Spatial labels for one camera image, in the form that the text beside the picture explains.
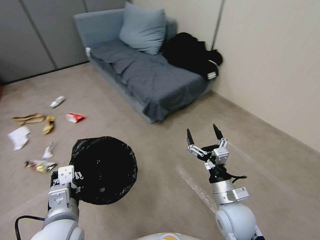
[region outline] black cable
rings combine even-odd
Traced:
[[[16,219],[15,223],[14,223],[14,230],[16,231],[17,240],[21,240],[18,222],[19,222],[19,220],[22,219],[22,218],[31,218],[31,219],[34,219],[34,220],[44,221],[44,218],[35,217],[35,216],[29,216],[29,215],[23,215],[23,216],[18,217],[18,218]]]
[[[218,164],[216,163],[216,160],[215,160],[215,159],[212,159],[212,160],[213,160],[214,165],[216,165],[217,169],[218,169],[221,173],[225,173],[225,174],[227,174],[229,177],[234,178],[234,180],[232,181],[232,183],[234,183],[234,182],[237,181],[238,179],[247,178],[247,176],[234,176],[234,175],[231,175],[230,173],[227,173],[227,171],[222,170],[222,169],[218,166]]]

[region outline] sofa cushion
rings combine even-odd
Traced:
[[[141,52],[158,54],[165,38],[164,9],[143,9],[126,2],[119,38]]]

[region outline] beige carpet floor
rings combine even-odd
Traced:
[[[60,95],[66,96],[66,101],[50,109],[50,103]],[[87,118],[77,124],[67,122],[64,115],[70,111]],[[18,126],[10,118],[34,112],[54,115],[54,131],[43,136],[44,122],[28,124],[32,131],[29,142],[21,150],[13,151],[7,134]],[[67,165],[78,139],[113,136],[132,147],[139,168],[138,179],[130,192],[114,204],[80,203],[79,224],[86,239],[129,240],[164,231],[205,240],[223,239],[213,208],[209,207],[213,199],[209,174],[203,163],[188,153],[186,142],[186,129],[190,128],[198,146],[216,143],[212,123],[231,142],[229,172],[248,176],[237,181],[236,186],[247,187],[250,198],[245,204],[254,212],[265,238],[319,239],[318,152],[214,93],[163,122],[149,125],[90,64],[13,83],[3,89],[0,238],[15,239],[14,221],[18,216],[46,215],[50,174],[25,169],[25,161],[41,158],[48,143],[55,141],[52,160],[59,166]],[[203,191],[207,201],[188,185],[187,178]],[[22,239],[30,239],[40,229],[41,222],[20,222]]]

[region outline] black garbage bag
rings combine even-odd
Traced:
[[[79,200],[111,204],[131,189],[137,180],[137,161],[132,149],[113,137],[81,139],[72,148],[70,165],[81,172]]]

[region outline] baseboard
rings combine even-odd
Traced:
[[[245,109],[245,108],[243,108],[243,107],[239,106],[238,104],[236,104],[236,103],[232,102],[232,101],[231,101],[231,100],[229,100],[228,98],[225,98],[224,96],[220,95],[219,93],[217,93],[217,92],[215,92],[215,91],[213,91],[213,90],[211,90],[211,91],[213,92],[213,94],[218,95],[219,97],[221,97],[221,98],[225,99],[227,102],[229,102],[229,103],[231,103],[231,104],[233,104],[233,105],[235,105],[235,106],[237,106],[237,107],[241,108],[241,109],[242,109],[243,111],[245,111],[246,113],[249,113],[250,115],[254,116],[255,118],[260,119],[261,121],[265,122],[266,124],[270,125],[271,127],[274,127],[274,128],[276,128],[277,130],[279,130],[280,132],[282,132],[282,133],[284,133],[284,134],[286,134],[286,135],[290,136],[290,137],[291,137],[291,138],[293,138],[295,141],[297,141],[297,142],[299,142],[299,143],[303,144],[304,146],[306,146],[306,147],[307,147],[307,148],[309,148],[310,150],[313,150],[313,151],[316,151],[317,153],[320,153],[320,151],[319,151],[319,150],[317,150],[317,149],[315,149],[315,148],[313,148],[313,147],[311,147],[311,146],[309,146],[309,145],[305,144],[304,142],[302,142],[302,141],[301,141],[301,140],[299,140],[298,138],[296,138],[296,137],[294,137],[294,136],[290,135],[289,133],[286,133],[286,132],[282,131],[280,128],[277,128],[277,127],[276,127],[275,125],[273,125],[272,123],[270,123],[270,122],[268,122],[268,121],[266,121],[266,120],[262,119],[261,117],[259,117],[259,116],[257,116],[257,115],[254,115],[252,112],[249,112],[247,109]]]
[[[44,75],[44,74],[47,74],[47,73],[52,73],[52,72],[60,71],[60,70],[66,69],[66,68],[78,66],[78,65],[81,65],[81,64],[84,64],[84,63],[88,63],[88,62],[89,62],[89,61],[85,61],[85,62],[77,63],[77,64],[74,64],[74,65],[71,65],[71,66],[67,66],[67,67],[55,69],[55,70],[52,70],[52,71],[49,71],[49,72],[39,73],[39,74],[36,74],[36,75],[32,75],[32,76],[30,76],[30,77],[17,79],[17,80],[14,80],[14,81],[12,81],[12,82],[5,82],[5,83],[3,83],[3,85],[8,85],[8,84],[11,84],[11,83],[20,82],[20,81],[22,81],[22,80],[26,80],[26,79],[33,78],[33,77],[38,77],[38,76],[41,76],[41,75]]]

